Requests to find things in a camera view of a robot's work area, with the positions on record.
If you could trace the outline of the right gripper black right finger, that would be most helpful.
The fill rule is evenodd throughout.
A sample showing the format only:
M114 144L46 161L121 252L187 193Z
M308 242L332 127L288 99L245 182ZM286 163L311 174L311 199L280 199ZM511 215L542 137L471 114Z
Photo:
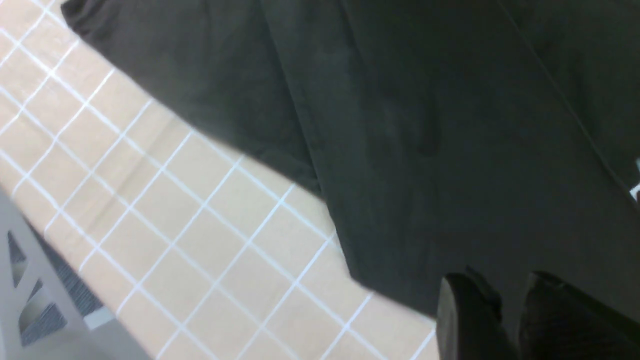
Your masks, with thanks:
M518 325L523 360L637 360L637 321L558 276L533 272Z

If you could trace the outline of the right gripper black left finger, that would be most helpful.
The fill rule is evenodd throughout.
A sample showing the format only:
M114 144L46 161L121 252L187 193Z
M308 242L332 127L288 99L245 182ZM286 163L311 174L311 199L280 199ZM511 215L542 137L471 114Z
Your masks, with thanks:
M436 342L441 360L518 360L502 325L502 298L479 273L449 273L440 283Z

